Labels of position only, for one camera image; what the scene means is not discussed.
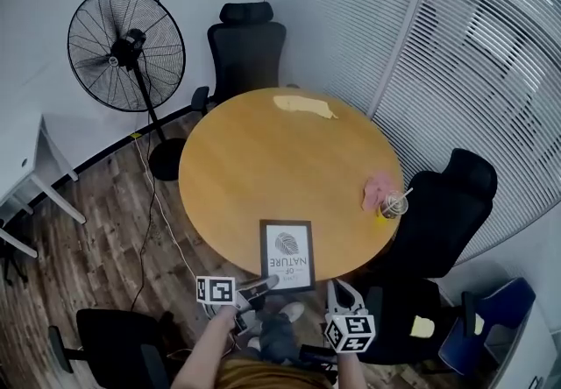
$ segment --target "shoe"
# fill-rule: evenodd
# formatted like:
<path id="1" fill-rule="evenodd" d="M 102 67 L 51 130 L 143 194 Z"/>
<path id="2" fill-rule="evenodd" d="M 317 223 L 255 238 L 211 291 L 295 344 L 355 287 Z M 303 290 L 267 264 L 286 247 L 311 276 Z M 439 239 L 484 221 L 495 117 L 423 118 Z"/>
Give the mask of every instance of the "shoe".
<path id="1" fill-rule="evenodd" d="M 259 342 L 259 337 L 258 337 L 258 336 L 252 337 L 252 338 L 247 342 L 247 346 L 248 346 L 248 347 L 251 347 L 252 349 L 261 351 L 261 344 L 260 344 L 260 342 Z"/>
<path id="2" fill-rule="evenodd" d="M 304 305 L 299 301 L 293 301 L 279 311 L 279 314 L 287 315 L 290 323 L 294 323 L 304 314 Z"/>

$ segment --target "desk leg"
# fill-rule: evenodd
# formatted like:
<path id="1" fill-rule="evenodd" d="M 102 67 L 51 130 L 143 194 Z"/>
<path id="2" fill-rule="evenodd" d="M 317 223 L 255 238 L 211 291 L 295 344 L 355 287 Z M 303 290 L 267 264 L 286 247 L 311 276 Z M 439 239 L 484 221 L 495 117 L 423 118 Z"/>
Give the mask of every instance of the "desk leg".
<path id="1" fill-rule="evenodd" d="M 60 152 L 60 149 L 53 142 L 53 139 L 49 137 L 49 134 L 46 132 L 46 129 L 42 125 L 41 125 L 41 132 L 45 136 L 46 142 L 49 145 L 49 149 L 53 153 L 54 159 L 59 164 L 62 171 L 66 172 L 66 174 L 68 174 L 70 178 L 74 182 L 76 182 L 78 180 L 78 174 L 76 174 L 76 171 L 70 166 L 70 163 L 68 163 L 66 157 L 62 155 L 62 152 Z"/>
<path id="2" fill-rule="evenodd" d="M 56 203 L 61 209 L 66 211 L 71 215 L 78 223 L 84 224 L 86 218 L 82 213 L 75 209 L 72 205 L 68 203 L 60 194 L 58 194 L 54 189 L 42 181 L 37 174 L 32 174 L 32 181 L 37 185 L 54 203 Z"/>
<path id="3" fill-rule="evenodd" d="M 18 207 L 20 210 L 25 210 L 30 215 L 33 214 L 33 209 L 25 202 L 23 202 L 21 199 L 19 199 L 16 195 L 12 194 L 11 200 L 14 202 L 14 205 Z"/>
<path id="4" fill-rule="evenodd" d="M 35 249 L 23 244 L 21 241 L 10 235 L 10 233 L 6 230 L 0 229 L 0 238 L 2 238 L 6 243 L 13 245 L 15 248 L 20 249 L 23 253 L 26 253 L 30 257 L 37 257 L 37 251 Z"/>

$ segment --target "table top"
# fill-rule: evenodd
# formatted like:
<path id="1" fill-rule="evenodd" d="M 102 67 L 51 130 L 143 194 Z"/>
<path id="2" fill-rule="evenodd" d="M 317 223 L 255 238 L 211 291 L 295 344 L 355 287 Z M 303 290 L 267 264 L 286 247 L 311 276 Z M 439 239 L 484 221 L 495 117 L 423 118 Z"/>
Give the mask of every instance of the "table top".
<path id="1" fill-rule="evenodd" d="M 327 102 L 337 119 L 279 109 L 275 95 Z M 372 259 L 398 220 L 361 208 L 364 185 L 386 172 L 403 190 L 394 150 L 342 101 L 295 88 L 264 88 L 213 109 L 183 150 L 179 186 L 189 219 L 216 252 L 260 275 L 259 220 L 311 221 L 316 280 Z"/>
<path id="2" fill-rule="evenodd" d="M 0 204 L 35 169 L 42 116 L 32 111 L 19 117 L 0 132 Z"/>

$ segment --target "chair headrest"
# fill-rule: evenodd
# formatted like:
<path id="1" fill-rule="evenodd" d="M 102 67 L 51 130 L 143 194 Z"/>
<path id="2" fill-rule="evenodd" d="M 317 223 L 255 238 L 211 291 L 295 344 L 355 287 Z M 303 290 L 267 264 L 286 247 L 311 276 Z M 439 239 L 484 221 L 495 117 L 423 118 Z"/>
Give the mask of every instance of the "chair headrest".
<path id="1" fill-rule="evenodd" d="M 227 3 L 220 11 L 225 25 L 259 25 L 273 19 L 273 8 L 263 3 Z"/>

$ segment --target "pink cloth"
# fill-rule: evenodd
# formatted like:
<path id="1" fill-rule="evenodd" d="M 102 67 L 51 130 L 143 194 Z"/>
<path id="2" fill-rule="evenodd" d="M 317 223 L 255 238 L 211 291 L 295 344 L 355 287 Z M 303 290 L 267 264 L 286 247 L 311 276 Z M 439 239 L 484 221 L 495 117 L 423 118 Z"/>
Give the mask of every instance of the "pink cloth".
<path id="1" fill-rule="evenodd" d="M 365 184 L 365 198 L 362 201 L 364 211 L 374 211 L 384 201 L 386 195 L 394 190 L 394 185 L 387 173 L 372 175 Z"/>

